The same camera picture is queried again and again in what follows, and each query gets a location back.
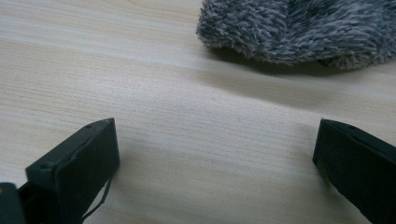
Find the table surface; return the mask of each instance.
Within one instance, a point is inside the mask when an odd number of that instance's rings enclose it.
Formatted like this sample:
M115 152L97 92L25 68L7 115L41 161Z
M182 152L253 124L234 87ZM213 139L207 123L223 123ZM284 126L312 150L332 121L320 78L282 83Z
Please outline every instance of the table surface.
M85 223L369 223L312 163L321 118L396 145L396 62L341 72L209 50L202 2L0 1L0 182L115 118L121 165Z

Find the light wooden surface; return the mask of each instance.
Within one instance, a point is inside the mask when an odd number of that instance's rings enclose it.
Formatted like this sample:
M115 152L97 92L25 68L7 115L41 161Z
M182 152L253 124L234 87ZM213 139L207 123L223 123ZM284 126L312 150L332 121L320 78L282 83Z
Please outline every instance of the light wooden surface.
M86 223L369 223L311 161L321 118L396 145L396 62L340 73L210 51L201 1L0 1L0 182L115 118Z

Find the gray knit hat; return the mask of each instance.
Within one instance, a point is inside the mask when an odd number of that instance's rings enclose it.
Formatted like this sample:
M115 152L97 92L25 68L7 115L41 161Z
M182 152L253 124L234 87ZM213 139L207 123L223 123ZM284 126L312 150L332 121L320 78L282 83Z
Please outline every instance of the gray knit hat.
M396 0L205 0L197 34L259 61L362 68L396 57Z

